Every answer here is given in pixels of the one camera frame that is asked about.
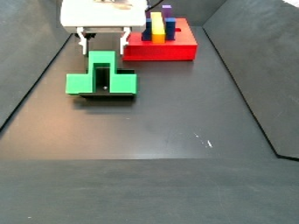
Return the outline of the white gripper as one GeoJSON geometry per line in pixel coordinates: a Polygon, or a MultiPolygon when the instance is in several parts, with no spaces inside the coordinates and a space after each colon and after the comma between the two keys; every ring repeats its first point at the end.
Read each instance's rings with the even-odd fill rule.
{"type": "Polygon", "coordinates": [[[130,28],[145,26],[146,0],[62,0],[60,24],[68,33],[78,34],[81,53],[86,55],[88,40],[84,29],[121,28],[118,53],[124,55],[130,28]]]}

